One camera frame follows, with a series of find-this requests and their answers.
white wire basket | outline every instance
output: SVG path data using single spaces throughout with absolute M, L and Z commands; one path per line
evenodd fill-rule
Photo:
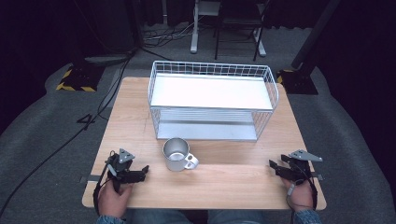
M 148 105 L 157 139 L 257 141 L 277 103 L 266 65 L 152 65 Z

wooden table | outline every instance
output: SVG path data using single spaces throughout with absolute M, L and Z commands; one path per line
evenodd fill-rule
M 279 84 L 279 104 L 257 142 L 189 141 L 200 164 L 171 172 L 165 166 L 149 113 L 147 77 L 126 77 L 120 86 L 105 135 L 92 168 L 100 175 L 110 151 L 135 154 L 131 170 L 149 165 L 145 182 L 134 185 L 129 207 L 179 209 L 289 209 L 286 189 L 269 160 L 285 165 L 280 154 L 305 149 L 289 100 Z M 82 203 L 93 207 L 96 182 L 89 181 Z M 326 207 L 318 188 L 318 209 Z

